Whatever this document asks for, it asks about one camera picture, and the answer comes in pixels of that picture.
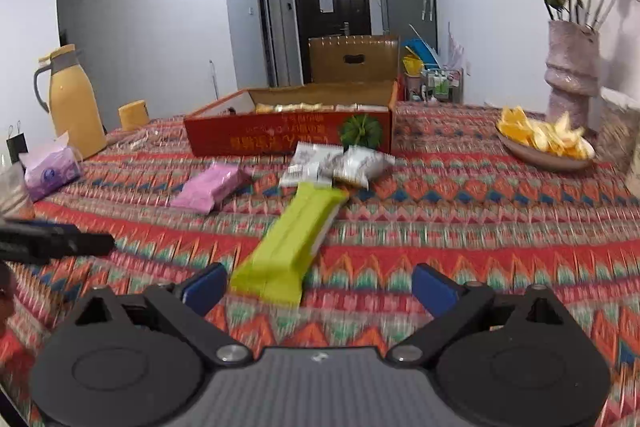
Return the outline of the person's left hand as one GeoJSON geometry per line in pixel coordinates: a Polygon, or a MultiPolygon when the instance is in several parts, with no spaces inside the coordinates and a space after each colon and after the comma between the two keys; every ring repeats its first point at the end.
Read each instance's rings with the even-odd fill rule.
{"type": "Polygon", "coordinates": [[[4,262],[0,265],[0,336],[6,332],[6,325],[15,312],[16,280],[12,269],[4,262]]]}

